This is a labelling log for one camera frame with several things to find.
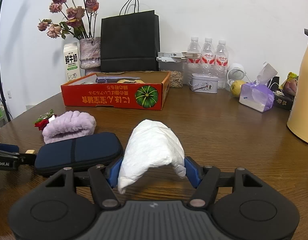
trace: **yellow thermos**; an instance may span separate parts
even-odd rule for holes
[[[305,51],[298,80],[298,88],[287,123],[297,137],[308,143],[308,46]]]

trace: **tissue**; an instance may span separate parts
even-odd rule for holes
[[[265,62],[256,82],[242,85],[240,103],[262,113],[271,109],[274,94],[265,84],[276,75],[277,71],[269,63]]]
[[[161,122],[144,120],[128,140],[118,175],[118,192],[136,182],[151,167],[171,164],[180,177],[185,177],[184,150],[176,135]]]

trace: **marbled vase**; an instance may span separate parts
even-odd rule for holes
[[[101,71],[101,37],[86,38],[79,41],[82,69],[85,75]]]

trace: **open cardboard box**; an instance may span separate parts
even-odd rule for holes
[[[142,83],[96,83],[97,77],[138,77]],[[169,90],[169,71],[92,73],[61,85],[66,106],[113,106],[162,110]]]

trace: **circular cover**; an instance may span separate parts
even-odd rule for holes
[[[214,204],[212,216],[226,234],[243,240],[284,239],[299,223],[299,212],[292,202],[262,187],[221,198]]]
[[[29,194],[9,212],[9,226],[25,240],[64,240],[80,235],[93,223],[94,205],[74,192],[49,189]]]

